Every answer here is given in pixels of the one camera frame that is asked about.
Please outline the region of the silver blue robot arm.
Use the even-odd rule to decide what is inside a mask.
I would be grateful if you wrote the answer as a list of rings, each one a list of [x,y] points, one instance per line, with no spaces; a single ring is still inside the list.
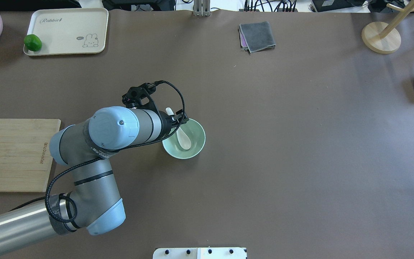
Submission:
[[[67,169],[53,181],[71,172],[74,190],[51,194],[50,183],[44,198],[0,215],[0,256],[80,228],[100,235],[120,226],[125,210],[110,157],[130,146],[161,141],[179,125],[177,118],[185,118],[182,110],[171,116],[112,106],[56,133],[49,150]]]

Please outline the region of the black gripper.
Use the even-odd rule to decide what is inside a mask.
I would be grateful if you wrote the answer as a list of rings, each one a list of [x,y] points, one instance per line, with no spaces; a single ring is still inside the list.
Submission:
[[[165,112],[160,112],[161,119],[161,132],[160,139],[169,135],[173,128],[176,128],[178,125],[187,123],[188,117],[185,112],[176,112],[174,115],[168,115]]]

